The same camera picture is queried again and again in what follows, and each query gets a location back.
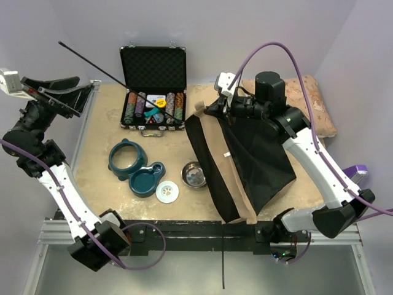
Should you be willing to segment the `black tent pole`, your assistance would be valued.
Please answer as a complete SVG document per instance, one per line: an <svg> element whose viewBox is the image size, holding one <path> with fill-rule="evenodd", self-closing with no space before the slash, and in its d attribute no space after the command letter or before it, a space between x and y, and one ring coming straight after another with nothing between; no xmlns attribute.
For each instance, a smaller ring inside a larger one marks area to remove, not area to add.
<svg viewBox="0 0 393 295"><path fill-rule="evenodd" d="M81 60L83 60L84 62L88 63L90 66L94 67L95 69L97 69L99 72L101 72L102 74L104 74L105 76L109 77L110 79L112 79L113 81L115 81L116 83L118 83L119 85L121 85L122 87L124 87L125 89L127 89L129 92L131 93L135 93L138 97L140 97L141 99L143 99L145 102L147 102L147 99L144 98L143 96L141 96L138 92L136 92L135 90L133 90L131 87L127 86L125 83L123 83L122 81L118 80L116 77L114 77L113 75L109 74L107 71L105 71L104 69L102 69L101 67L99 67L98 65L96 65L95 63L93 63L92 61L90 61L89 59L87 59L86 57L84 57L83 55L81 55L80 53L78 53L77 51L75 51L74 49L72 49L70 46L66 45L64 42L62 41L58 41L57 42L60 46L64 47L66 50L70 51L71 53L73 53L74 55L76 55L77 57L79 57ZM171 115L170 113L166 112L164 109L160 108L158 105L153 104L152 102L150 102L152 105L154 105L156 108L158 108L158 110L163 113L164 115L167 115L169 118L173 119L176 123L179 124L184 124L183 120L177 119L175 118L173 115Z"/></svg>
<svg viewBox="0 0 393 295"><path fill-rule="evenodd" d="M221 233L221 273L222 273L222 289L225 289L225 227L222 225Z"/></svg>

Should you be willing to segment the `beige and black pet tent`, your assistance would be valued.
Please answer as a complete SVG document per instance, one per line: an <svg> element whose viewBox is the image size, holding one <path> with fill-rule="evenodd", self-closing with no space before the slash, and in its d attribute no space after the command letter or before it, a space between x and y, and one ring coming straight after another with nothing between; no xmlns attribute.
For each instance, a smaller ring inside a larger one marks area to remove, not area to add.
<svg viewBox="0 0 393 295"><path fill-rule="evenodd" d="M213 204L224 223L255 224L261 209L296 180L295 171L264 121L237 118L231 125L207 110L198 102L185 131Z"/></svg>

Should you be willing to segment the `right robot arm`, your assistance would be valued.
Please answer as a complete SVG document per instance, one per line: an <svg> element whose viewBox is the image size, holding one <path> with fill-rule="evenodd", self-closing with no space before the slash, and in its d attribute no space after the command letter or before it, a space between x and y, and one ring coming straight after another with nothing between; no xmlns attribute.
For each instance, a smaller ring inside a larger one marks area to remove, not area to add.
<svg viewBox="0 0 393 295"><path fill-rule="evenodd" d="M233 73L218 75L214 89L219 97L208 107L208 114L266 122L268 133L297 159L324 200L320 207L289 208L277 215L274 236L286 242L296 231L317 230L327 238L335 238L364 215L375 201L374 193L350 180L319 144L311 116L286 103L286 85L278 73L258 73L255 92L243 96L235 87L238 80Z"/></svg>

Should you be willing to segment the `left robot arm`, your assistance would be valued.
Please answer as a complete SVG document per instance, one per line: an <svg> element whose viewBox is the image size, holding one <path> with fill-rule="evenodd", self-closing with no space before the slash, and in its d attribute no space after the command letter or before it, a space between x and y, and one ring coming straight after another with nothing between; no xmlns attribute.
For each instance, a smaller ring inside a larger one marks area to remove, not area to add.
<svg viewBox="0 0 393 295"><path fill-rule="evenodd" d="M27 104L19 110L17 123L2 137L1 146L56 201L74 240L68 251L75 260L95 272L108 263L125 269L119 254L130 245L126 224L112 210L97 215L88 206L65 154L54 140L44 139L56 116L81 116L101 84L91 80L80 85L79 81L77 76L37 81L2 69L1 90L8 96L26 99Z"/></svg>

